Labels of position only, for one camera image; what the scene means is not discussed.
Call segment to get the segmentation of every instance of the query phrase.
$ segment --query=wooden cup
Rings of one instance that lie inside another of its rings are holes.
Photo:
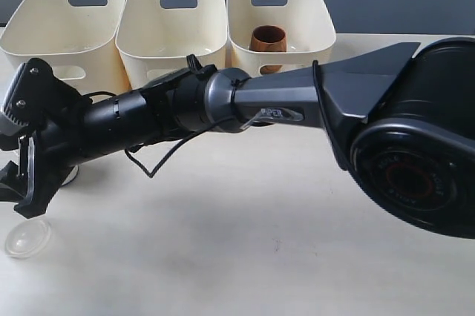
[[[262,25],[252,32],[249,49],[257,52],[285,53],[287,39],[285,31],[274,25]],[[262,74],[276,73],[282,65],[267,65],[261,68]]]

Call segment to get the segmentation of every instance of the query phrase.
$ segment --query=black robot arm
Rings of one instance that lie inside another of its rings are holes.
[[[391,214],[475,238],[475,42],[450,39],[414,56],[418,47],[256,78],[189,56],[188,68],[95,103],[94,94],[108,93],[81,96],[31,59],[0,107],[0,148],[19,149],[18,164],[0,171],[0,200],[35,217],[71,169],[92,159],[209,130],[299,125],[324,129],[339,166]]]

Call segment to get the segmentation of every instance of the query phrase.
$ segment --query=table surface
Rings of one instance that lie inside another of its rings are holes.
[[[339,34],[332,60],[442,37]],[[11,73],[0,54],[1,80]],[[170,147],[139,157],[151,167]],[[84,164],[46,217],[41,254],[0,249],[0,315],[475,313],[475,242],[380,209],[316,129],[203,135],[152,180],[112,154]],[[0,204],[0,241],[22,221]]]

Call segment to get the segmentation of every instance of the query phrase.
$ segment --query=storage bin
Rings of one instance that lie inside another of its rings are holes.
[[[185,68],[194,54],[203,65],[226,63],[224,0],[127,0],[116,39],[132,88]]]
[[[23,0],[0,38],[15,68],[37,57],[81,93],[130,84],[115,47],[125,0]]]
[[[335,28],[324,0],[226,0],[231,65],[251,76],[261,76],[266,65],[282,65],[280,71],[330,60]],[[285,53],[259,53],[249,49],[252,32],[262,25],[286,32]]]

